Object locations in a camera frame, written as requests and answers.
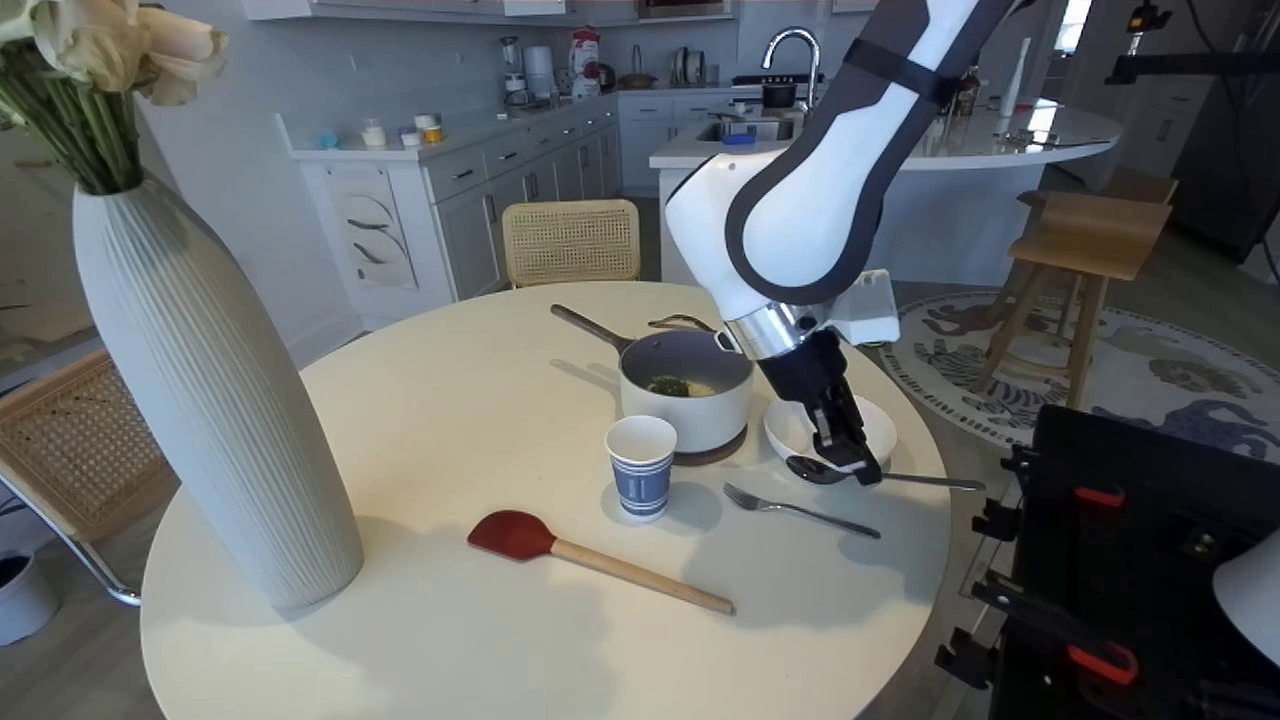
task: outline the white vase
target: white vase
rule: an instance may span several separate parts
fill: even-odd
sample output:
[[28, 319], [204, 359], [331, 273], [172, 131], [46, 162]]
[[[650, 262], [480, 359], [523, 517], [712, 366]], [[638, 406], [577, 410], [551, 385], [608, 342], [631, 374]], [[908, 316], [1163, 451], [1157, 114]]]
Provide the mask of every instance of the white vase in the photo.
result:
[[151, 181], [77, 191], [70, 238], [119, 380], [239, 571], [277, 613], [349, 588], [365, 564], [349, 493], [235, 254]]

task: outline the fork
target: fork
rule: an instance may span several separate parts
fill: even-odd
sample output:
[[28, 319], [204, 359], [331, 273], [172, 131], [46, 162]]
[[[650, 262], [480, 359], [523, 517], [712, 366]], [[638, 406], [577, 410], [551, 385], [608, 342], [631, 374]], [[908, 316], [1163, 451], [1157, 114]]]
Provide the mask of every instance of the fork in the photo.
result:
[[734, 489], [734, 483], [725, 483], [725, 494], [726, 494], [734, 509], [745, 509], [745, 513], [782, 509], [782, 513], [801, 513], [801, 517], [812, 517], [812, 521], [819, 521], [819, 522], [837, 522], [837, 529], [846, 529], [846, 533], [861, 533], [861, 536], [879, 540], [879, 533], [866, 529], [866, 522], [838, 521], [838, 517], [825, 517], [825, 513], [812, 513], [812, 509], [801, 509], [801, 504], [786, 504], [786, 498], [768, 498], [768, 494], [745, 493], [745, 489]]

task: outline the flower stem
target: flower stem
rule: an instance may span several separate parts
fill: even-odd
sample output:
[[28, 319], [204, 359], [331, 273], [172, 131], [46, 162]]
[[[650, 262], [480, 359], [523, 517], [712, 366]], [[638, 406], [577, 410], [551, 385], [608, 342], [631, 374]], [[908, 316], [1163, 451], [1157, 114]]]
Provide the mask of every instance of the flower stem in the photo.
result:
[[5, 42], [0, 101], [46, 138], [83, 191], [108, 197], [142, 181], [127, 90], [94, 90], [51, 71], [32, 42]]

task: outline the red spatula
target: red spatula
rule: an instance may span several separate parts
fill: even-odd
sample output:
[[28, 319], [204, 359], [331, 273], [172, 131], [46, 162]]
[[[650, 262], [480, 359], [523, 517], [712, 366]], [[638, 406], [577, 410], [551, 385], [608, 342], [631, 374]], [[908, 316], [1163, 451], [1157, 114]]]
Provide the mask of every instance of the red spatula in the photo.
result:
[[712, 594], [704, 588], [678, 584], [671, 575], [657, 575], [657, 571], [625, 564], [614, 556], [599, 556], [599, 551], [593, 551], [583, 544], [566, 544], [566, 540], [551, 536], [551, 529], [544, 521], [529, 517], [529, 513], [490, 513], [490, 517], [483, 517], [473, 529], [466, 544], [489, 548], [489, 551], [506, 556], [506, 560], [520, 560], [520, 564], [534, 560], [534, 556], [558, 556], [558, 560], [571, 560], [578, 569], [608, 571], [608, 575], [631, 578], [638, 588], [699, 604], [708, 613], [725, 613], [725, 614], [734, 613], [732, 598], [725, 598], [725, 594]]

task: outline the pot handle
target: pot handle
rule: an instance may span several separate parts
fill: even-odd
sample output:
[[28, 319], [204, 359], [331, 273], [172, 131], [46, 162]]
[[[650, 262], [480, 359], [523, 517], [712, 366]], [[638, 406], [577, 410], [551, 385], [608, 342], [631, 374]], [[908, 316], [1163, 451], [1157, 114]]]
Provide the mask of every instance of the pot handle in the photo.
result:
[[712, 336], [715, 336], [715, 329], [712, 329], [708, 319], [687, 316], [687, 313], [671, 313], [671, 316], [646, 319], [646, 329], [678, 329], [678, 324], [692, 324], [692, 329], [699, 329], [699, 330], [712, 330]]
[[578, 313], [571, 313], [571, 307], [565, 307], [565, 302], [551, 302], [551, 316], [565, 316], [566, 324], [599, 336], [599, 341], [612, 342], [614, 352], [626, 352], [626, 349], [631, 349], [631, 341], [614, 336], [612, 329], [603, 329], [603, 324], [597, 324], [597, 319], [586, 319], [586, 316], [578, 316]]

